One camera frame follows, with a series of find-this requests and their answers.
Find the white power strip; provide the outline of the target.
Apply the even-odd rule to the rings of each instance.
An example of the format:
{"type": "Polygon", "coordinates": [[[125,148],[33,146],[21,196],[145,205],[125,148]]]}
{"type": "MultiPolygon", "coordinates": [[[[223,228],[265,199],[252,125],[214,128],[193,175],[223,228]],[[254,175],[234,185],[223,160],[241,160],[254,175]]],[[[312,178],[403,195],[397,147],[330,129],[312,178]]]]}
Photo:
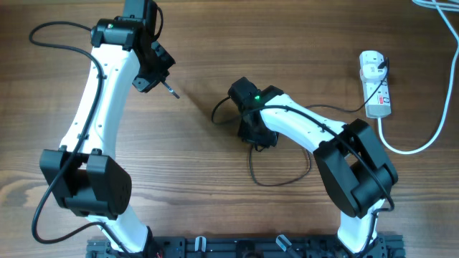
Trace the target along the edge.
{"type": "Polygon", "coordinates": [[[363,65],[374,63],[380,68],[386,67],[384,79],[376,82],[362,82],[364,94],[364,108],[368,118],[384,118],[391,114],[391,102],[387,83],[389,60],[374,50],[363,51],[359,55],[360,69],[363,65]]]}

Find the teal screen Galaxy smartphone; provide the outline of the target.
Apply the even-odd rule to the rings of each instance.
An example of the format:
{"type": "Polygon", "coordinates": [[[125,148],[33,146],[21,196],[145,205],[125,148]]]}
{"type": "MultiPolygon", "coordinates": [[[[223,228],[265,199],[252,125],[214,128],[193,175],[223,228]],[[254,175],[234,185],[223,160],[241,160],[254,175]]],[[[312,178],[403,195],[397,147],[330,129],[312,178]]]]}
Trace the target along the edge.
{"type": "Polygon", "coordinates": [[[176,93],[176,91],[171,86],[167,84],[165,80],[161,81],[161,83],[176,99],[180,99],[180,96],[176,93]]]}

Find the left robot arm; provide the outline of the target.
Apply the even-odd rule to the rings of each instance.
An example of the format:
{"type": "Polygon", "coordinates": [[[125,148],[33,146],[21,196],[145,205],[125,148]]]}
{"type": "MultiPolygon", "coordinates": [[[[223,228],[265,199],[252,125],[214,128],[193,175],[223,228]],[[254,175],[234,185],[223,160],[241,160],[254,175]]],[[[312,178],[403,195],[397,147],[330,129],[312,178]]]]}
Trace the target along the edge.
{"type": "Polygon", "coordinates": [[[72,125],[56,150],[42,152],[45,196],[97,226],[117,257],[164,252],[129,204],[130,175],[115,160],[120,119],[130,87],[146,93],[165,83],[172,56],[159,44],[163,12],[150,0],[127,1],[123,13],[90,29],[90,73],[72,125]]]}

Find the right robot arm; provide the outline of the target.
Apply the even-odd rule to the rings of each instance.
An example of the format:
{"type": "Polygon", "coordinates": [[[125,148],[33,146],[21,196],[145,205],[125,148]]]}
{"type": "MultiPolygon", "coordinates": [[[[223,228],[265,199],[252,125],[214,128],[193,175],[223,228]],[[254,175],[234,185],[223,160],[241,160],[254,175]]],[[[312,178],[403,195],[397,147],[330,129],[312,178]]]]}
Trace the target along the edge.
{"type": "Polygon", "coordinates": [[[239,137],[255,150],[276,145],[280,135],[312,153],[326,192],[341,211],[337,237],[351,254],[369,253],[379,214],[391,212],[398,175],[372,127],[361,119],[346,124],[297,104],[281,89],[258,89],[246,77],[228,98],[240,112],[239,137]]]}

